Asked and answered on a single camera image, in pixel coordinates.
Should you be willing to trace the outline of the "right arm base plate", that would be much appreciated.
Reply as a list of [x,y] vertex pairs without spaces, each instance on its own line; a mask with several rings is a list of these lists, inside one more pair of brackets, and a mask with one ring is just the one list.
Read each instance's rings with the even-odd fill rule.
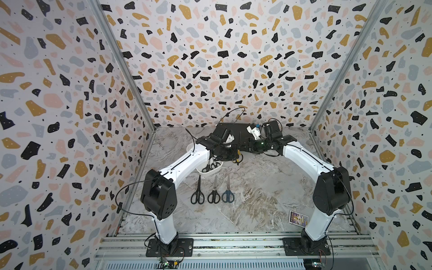
[[287,237],[282,239],[282,246],[286,256],[318,256],[320,254],[331,254],[326,237],[318,241],[309,240],[307,237]]

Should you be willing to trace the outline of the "white plastic storage box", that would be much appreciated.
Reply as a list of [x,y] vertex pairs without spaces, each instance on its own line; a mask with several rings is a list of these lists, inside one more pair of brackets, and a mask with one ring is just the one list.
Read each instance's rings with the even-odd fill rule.
[[184,167],[181,171],[186,172],[186,175],[196,170],[202,176],[210,176],[222,168],[223,162],[216,161],[205,146],[189,144],[186,150],[187,159],[181,164]]

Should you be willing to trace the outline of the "black handled steel scissors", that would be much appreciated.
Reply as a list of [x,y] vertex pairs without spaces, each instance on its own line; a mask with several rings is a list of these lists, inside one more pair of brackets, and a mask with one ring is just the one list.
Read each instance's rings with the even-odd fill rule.
[[220,202],[221,196],[217,191],[218,188],[218,176],[215,176],[215,179],[213,181],[213,189],[210,192],[210,194],[208,195],[208,203],[210,204],[218,204]]

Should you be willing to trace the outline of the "blue handled scissors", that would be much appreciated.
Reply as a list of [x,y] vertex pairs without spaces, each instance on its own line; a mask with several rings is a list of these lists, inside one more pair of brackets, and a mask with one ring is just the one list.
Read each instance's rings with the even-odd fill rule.
[[231,191],[231,187],[230,187],[230,177],[229,175],[227,176],[227,188],[226,191],[222,194],[222,201],[224,203],[233,203],[235,200],[235,195],[234,193]]

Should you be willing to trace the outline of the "all black scissors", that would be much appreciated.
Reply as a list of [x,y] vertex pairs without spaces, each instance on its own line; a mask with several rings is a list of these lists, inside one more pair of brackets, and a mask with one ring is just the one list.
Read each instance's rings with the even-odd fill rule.
[[204,196],[203,192],[201,191],[201,176],[199,176],[199,178],[198,178],[196,191],[192,194],[190,201],[191,201],[191,204],[193,204],[193,205],[204,204],[205,196]]

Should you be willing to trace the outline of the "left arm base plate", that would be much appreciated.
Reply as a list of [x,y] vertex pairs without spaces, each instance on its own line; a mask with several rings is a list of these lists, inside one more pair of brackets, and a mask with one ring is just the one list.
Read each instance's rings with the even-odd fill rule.
[[175,238],[170,244],[164,244],[155,237],[147,245],[146,257],[191,257],[193,244],[193,238]]

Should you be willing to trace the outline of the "large black handled scissors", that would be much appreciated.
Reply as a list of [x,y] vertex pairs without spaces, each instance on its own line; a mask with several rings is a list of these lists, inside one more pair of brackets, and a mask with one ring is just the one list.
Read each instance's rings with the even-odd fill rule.
[[202,173],[208,173],[214,169],[217,169],[220,166],[219,162],[211,162],[209,161],[208,164],[201,170]]

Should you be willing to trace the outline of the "yellow black scissors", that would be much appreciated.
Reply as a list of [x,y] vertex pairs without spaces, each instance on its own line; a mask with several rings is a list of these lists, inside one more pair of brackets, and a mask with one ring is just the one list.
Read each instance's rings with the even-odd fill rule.
[[240,150],[237,150],[237,159],[235,163],[239,165],[243,161],[244,157],[243,154],[240,152]]

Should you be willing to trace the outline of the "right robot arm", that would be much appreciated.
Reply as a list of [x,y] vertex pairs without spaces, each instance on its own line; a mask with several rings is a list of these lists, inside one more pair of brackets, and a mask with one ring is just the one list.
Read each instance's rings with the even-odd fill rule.
[[294,162],[315,181],[312,196],[315,209],[304,229],[308,240],[324,239],[334,217],[345,215],[343,208],[351,201],[351,188],[349,174],[344,167],[336,168],[324,162],[290,135],[259,139],[242,136],[238,148],[253,154],[274,150]]

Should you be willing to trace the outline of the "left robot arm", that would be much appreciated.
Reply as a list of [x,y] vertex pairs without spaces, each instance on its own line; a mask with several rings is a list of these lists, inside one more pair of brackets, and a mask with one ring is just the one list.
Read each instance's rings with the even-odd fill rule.
[[215,131],[209,136],[198,138],[192,144],[192,149],[171,165],[147,172],[141,202],[153,218],[156,237],[160,242],[169,245],[178,238],[172,214],[177,207],[176,189],[186,177],[211,158],[232,161],[238,157],[235,136],[228,131]]

